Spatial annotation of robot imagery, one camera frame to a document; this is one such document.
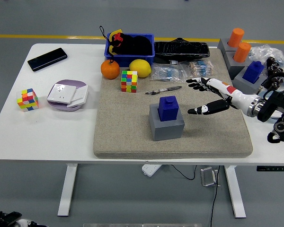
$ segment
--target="lemon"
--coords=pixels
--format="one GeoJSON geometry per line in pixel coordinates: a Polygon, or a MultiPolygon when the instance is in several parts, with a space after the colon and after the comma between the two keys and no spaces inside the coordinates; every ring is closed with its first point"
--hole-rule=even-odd
{"type": "Polygon", "coordinates": [[[144,78],[151,73],[151,66],[146,60],[136,59],[129,65],[130,71],[137,71],[138,77],[144,78]]]}

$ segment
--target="orange cylinder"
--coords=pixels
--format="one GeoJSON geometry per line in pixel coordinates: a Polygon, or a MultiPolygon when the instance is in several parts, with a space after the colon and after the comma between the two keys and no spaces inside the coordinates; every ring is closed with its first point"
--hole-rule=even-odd
{"type": "Polygon", "coordinates": [[[251,45],[249,43],[240,43],[237,51],[235,52],[235,55],[233,56],[233,59],[236,62],[244,62],[248,56],[250,49],[251,45]]]}
{"type": "Polygon", "coordinates": [[[229,38],[228,41],[228,46],[238,47],[239,44],[241,43],[243,35],[244,35],[244,30],[242,28],[237,27],[233,29],[231,37],[229,38]]]}

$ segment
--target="yellow line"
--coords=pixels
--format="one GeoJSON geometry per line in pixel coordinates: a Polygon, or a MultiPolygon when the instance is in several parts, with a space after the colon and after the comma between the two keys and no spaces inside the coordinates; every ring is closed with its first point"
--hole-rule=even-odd
{"type": "MultiPolygon", "coordinates": [[[[17,38],[17,39],[92,39],[104,40],[103,36],[89,36],[89,35],[0,35],[0,38],[17,38]]],[[[176,37],[155,37],[155,41],[172,41],[176,37]]],[[[206,42],[217,43],[220,39],[206,39],[206,38],[184,38],[189,42],[206,42]]],[[[284,44],[284,40],[243,40],[243,42],[251,44],[284,44]]]]}
{"type": "Polygon", "coordinates": [[[103,36],[84,36],[84,35],[0,35],[0,38],[17,38],[17,39],[104,39],[103,36]]]}

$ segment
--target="blue basket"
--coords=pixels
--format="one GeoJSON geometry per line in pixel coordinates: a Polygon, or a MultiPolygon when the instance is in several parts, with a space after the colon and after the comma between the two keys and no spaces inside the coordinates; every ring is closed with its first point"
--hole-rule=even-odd
{"type": "MultiPolygon", "coordinates": [[[[155,46],[154,46],[154,35],[153,34],[126,34],[131,35],[132,37],[141,35],[148,38],[152,45],[152,55],[127,55],[127,54],[116,54],[114,55],[114,60],[119,64],[120,67],[129,67],[129,64],[136,59],[143,59],[146,60],[150,65],[153,64],[153,58],[155,57],[155,46]]],[[[104,56],[105,59],[112,59],[112,57],[108,54],[109,49],[109,43],[106,41],[105,45],[105,52],[104,56]]]]}

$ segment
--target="power strip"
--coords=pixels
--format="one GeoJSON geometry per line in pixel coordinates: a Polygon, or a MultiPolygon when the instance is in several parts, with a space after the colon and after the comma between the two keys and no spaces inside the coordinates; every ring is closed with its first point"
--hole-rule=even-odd
{"type": "Polygon", "coordinates": [[[284,172],[284,166],[257,166],[258,172],[284,172]]]}
{"type": "Polygon", "coordinates": [[[151,177],[160,167],[161,165],[145,164],[142,166],[142,171],[144,172],[144,175],[151,177]]]}

